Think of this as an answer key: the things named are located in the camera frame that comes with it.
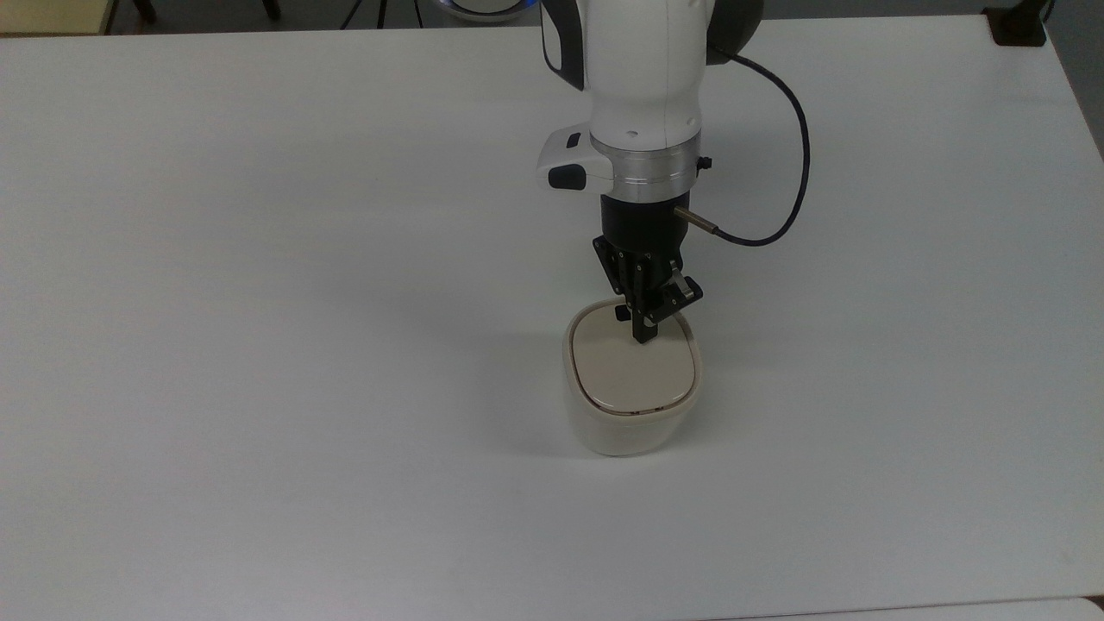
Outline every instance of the white table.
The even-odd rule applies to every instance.
[[[670,620],[1104,591],[1104,166],[984,18],[764,23],[769,249],[700,233],[705,387],[571,436],[608,295],[539,31],[0,41],[0,602],[24,620]],[[713,67],[696,206],[788,209]]]
[[[1104,612],[1084,599],[936,606],[786,617],[786,621],[1101,621]]]

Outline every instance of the floor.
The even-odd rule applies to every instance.
[[[118,0],[110,34],[337,30],[357,0],[279,0],[283,17],[270,21],[261,0],[151,0],[158,12],[146,24],[131,0]],[[373,29],[385,3],[383,28],[457,25],[436,7],[437,0],[362,0],[349,29]],[[415,11],[414,2],[418,2]],[[976,14],[986,6],[1011,0],[766,0],[766,19]],[[534,23],[530,11],[513,23]],[[1078,95],[1089,127],[1104,152],[1104,0],[1057,0],[1048,23],[1050,35]]]

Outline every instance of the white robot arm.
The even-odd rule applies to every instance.
[[[548,188],[602,196],[595,250],[633,335],[701,298],[683,277],[679,246],[701,158],[698,91],[713,43],[730,54],[762,18],[762,0],[542,0],[544,57],[591,94],[590,123],[553,133],[538,179]]]

